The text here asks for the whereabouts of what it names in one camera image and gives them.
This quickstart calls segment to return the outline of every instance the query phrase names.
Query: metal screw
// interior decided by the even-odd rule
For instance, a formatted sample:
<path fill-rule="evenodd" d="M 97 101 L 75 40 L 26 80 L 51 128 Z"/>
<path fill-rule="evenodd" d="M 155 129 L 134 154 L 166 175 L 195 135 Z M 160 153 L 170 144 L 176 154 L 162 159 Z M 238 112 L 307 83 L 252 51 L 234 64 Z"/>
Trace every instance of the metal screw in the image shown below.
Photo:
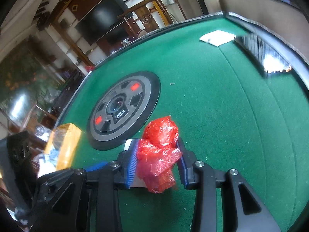
<path fill-rule="evenodd" d="M 84 170 L 83 168 L 78 168 L 78 169 L 75 170 L 75 173 L 78 174 L 78 175 L 80 175 L 80 174 L 82 174 L 84 171 L 85 171 L 85 170 Z"/>
<path fill-rule="evenodd" d="M 238 175 L 238 171 L 236 169 L 231 169 L 230 174 L 231 175 Z"/>
<path fill-rule="evenodd" d="M 195 163 L 194 163 L 197 167 L 203 167 L 205 165 L 204 162 L 202 162 L 201 160 L 197 160 Z"/>
<path fill-rule="evenodd" d="M 109 163 L 111 167 L 118 167 L 120 165 L 119 161 L 113 160 Z"/>

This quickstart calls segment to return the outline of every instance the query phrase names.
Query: white paper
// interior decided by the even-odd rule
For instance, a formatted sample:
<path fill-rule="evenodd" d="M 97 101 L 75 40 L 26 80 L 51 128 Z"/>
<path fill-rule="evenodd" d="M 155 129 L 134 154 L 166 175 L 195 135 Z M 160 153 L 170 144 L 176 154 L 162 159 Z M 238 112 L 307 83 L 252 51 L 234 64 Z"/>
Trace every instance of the white paper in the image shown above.
<path fill-rule="evenodd" d="M 127 139 L 127 141 L 125 142 L 125 148 L 124 151 L 128 150 L 130 145 L 131 145 L 132 140 L 131 139 Z"/>
<path fill-rule="evenodd" d="M 43 158 L 39 159 L 39 163 L 40 169 L 38 172 L 38 177 L 56 171 L 56 167 L 49 160 L 49 154 L 44 154 Z"/>
<path fill-rule="evenodd" d="M 200 40 L 218 47 L 234 40 L 235 37 L 236 35 L 228 32 L 214 31 L 201 36 Z"/>

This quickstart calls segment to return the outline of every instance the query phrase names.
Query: plastic wrap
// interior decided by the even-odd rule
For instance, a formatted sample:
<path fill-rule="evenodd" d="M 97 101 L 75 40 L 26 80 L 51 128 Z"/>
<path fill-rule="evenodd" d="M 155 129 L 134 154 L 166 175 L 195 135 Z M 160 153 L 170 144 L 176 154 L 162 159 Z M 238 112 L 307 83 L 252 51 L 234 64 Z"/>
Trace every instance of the plastic wrap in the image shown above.
<path fill-rule="evenodd" d="M 162 193 L 176 184 L 171 171 L 182 152 L 176 148 L 178 128 L 170 116 L 150 122 L 139 140 L 136 174 L 152 193 Z"/>
<path fill-rule="evenodd" d="M 149 139 L 160 148 L 175 148 L 178 135 L 175 122 L 166 116 L 151 121 L 144 130 L 143 139 Z"/>
<path fill-rule="evenodd" d="M 85 66 L 86 71 L 89 73 L 90 71 L 93 71 L 95 69 L 94 66 Z"/>

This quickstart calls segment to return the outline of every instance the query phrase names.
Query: green felt table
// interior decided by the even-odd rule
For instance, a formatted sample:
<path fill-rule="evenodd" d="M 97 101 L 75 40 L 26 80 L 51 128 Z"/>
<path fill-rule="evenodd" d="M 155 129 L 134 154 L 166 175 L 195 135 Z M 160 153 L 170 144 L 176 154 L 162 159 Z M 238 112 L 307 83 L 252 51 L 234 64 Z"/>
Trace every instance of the green felt table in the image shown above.
<path fill-rule="evenodd" d="M 123 146 L 109 151 L 90 146 L 89 115 L 113 83 L 151 71 L 160 78 L 161 94 L 147 123 L 171 115 L 186 148 L 215 169 L 238 169 L 287 231 L 309 199 L 308 98 L 291 73 L 262 77 L 233 41 L 220 47 L 199 41 L 214 30 L 248 33 L 226 18 L 203 21 L 145 41 L 95 69 L 63 121 L 83 131 L 73 167 L 117 158 Z M 177 188 L 162 194 L 119 191 L 124 232 L 190 231 L 195 191 L 183 188 L 177 167 L 174 175 Z M 219 190 L 217 196 L 222 231 Z"/>

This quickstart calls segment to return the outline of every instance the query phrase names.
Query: yellow package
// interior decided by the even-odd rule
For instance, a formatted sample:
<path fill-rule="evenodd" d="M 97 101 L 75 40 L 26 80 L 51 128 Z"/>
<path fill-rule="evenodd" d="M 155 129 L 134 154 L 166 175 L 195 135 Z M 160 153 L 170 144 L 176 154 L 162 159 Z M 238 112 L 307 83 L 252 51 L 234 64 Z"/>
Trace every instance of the yellow package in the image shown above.
<path fill-rule="evenodd" d="M 72 123 L 60 125 L 52 131 L 44 153 L 49 154 L 56 170 L 72 165 L 80 135 L 81 130 Z"/>

